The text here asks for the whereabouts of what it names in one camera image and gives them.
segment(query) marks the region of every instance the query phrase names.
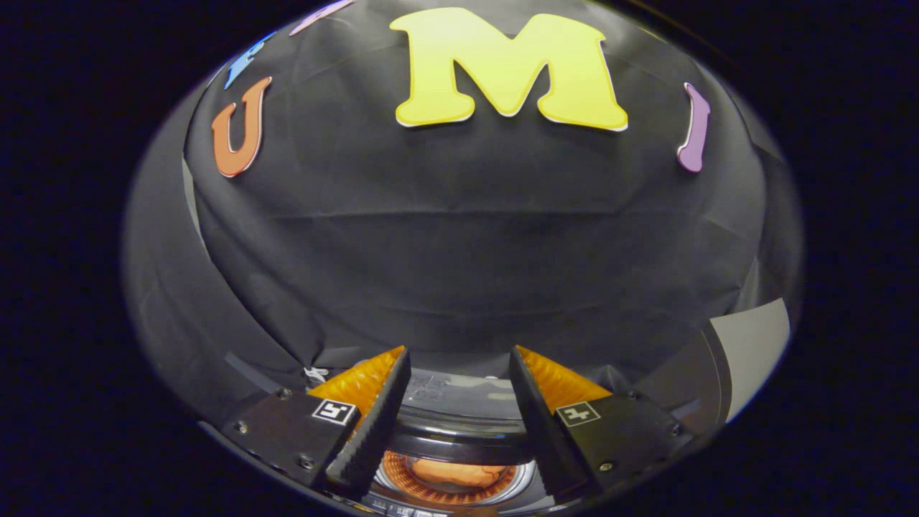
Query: screw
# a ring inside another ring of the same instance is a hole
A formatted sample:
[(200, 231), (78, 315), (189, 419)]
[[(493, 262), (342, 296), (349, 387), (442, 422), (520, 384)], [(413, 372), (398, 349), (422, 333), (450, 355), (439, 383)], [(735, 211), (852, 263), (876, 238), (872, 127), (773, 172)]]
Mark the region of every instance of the screw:
[(297, 456), (297, 466), (303, 470), (312, 470), (313, 466), (316, 465), (316, 462), (306, 454), (299, 454)]

